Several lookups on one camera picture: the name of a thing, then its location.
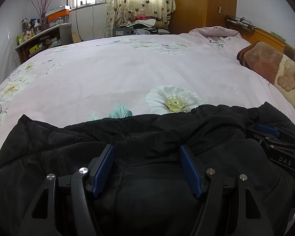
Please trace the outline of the cluttered wooden shelf desk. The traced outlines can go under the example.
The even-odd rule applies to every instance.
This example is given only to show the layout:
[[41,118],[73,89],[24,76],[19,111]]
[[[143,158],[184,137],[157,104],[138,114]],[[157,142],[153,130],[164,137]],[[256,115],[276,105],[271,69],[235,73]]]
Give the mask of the cluttered wooden shelf desk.
[[73,43],[71,24],[61,23],[50,27],[22,42],[15,48],[20,63],[46,49]]

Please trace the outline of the black electronic box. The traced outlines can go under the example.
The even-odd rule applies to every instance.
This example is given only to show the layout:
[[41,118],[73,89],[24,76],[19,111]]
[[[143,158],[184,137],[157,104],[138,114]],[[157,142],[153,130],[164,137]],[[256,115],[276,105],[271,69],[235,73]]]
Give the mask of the black electronic box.
[[131,27],[114,27],[113,37],[132,35]]

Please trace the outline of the brown bear plush blanket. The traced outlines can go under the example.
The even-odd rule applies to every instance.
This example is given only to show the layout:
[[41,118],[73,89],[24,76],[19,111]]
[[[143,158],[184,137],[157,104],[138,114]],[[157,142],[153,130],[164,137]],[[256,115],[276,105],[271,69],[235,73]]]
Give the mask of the brown bear plush blanket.
[[275,86],[295,108],[295,62],[291,58],[259,41],[242,49],[237,60]]

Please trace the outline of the pink blossom branches vase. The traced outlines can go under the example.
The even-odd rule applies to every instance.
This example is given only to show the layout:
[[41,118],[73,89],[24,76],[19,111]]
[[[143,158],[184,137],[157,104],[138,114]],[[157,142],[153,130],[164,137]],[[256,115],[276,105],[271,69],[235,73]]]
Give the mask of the pink blossom branches vase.
[[36,12],[38,13],[41,29],[46,30],[47,29],[47,10],[53,0],[30,0],[32,5],[34,6]]

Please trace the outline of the orange white box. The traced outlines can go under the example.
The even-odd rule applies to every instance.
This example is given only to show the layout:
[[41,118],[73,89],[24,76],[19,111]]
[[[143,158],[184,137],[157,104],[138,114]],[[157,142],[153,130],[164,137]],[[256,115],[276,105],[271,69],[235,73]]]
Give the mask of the orange white box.
[[46,13],[47,21],[53,21],[56,18],[69,16],[71,7],[68,5],[62,5],[60,7],[54,8]]

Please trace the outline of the black puffer jacket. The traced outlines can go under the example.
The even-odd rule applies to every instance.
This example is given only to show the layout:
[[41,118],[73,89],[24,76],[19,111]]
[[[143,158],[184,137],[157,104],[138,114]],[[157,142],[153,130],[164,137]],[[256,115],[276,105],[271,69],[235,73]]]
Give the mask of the black puffer jacket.
[[[295,177],[248,137],[256,125],[295,133],[269,103],[64,128],[22,116],[0,150],[0,235],[295,235]],[[94,196],[88,166],[107,144],[115,161]],[[208,181],[198,199],[182,145]]]

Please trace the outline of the wooden headboard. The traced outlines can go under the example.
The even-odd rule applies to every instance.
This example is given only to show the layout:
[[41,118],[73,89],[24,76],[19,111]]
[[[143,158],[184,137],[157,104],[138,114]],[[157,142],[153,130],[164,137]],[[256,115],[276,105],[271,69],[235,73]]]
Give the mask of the wooden headboard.
[[271,47],[276,48],[280,52],[284,51],[285,46],[288,46],[293,51],[295,51],[294,47],[288,45],[287,43],[285,43],[278,37],[274,36],[273,34],[270,34],[269,32],[264,31],[261,28],[256,28],[254,33],[252,33],[248,30],[245,30],[241,27],[234,25],[233,23],[226,22],[225,24],[227,25],[228,28],[238,31],[241,34],[242,38],[250,42],[250,44],[255,44],[258,41],[262,41],[269,44]]

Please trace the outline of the pile of clothes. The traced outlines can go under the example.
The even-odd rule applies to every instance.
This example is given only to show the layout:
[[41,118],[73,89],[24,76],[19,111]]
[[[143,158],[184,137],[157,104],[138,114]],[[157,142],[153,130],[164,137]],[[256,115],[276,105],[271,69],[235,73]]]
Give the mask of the pile of clothes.
[[131,27],[132,35],[169,35],[168,26],[157,17],[139,15],[132,17],[127,23],[114,27]]

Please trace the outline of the heart pattern curtain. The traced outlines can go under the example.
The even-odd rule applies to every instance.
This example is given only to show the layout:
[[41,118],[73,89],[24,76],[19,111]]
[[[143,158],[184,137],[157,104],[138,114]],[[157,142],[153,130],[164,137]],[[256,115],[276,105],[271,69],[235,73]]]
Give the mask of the heart pattern curtain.
[[175,0],[108,0],[105,37],[113,36],[113,28],[125,26],[139,16],[150,16],[168,28]]

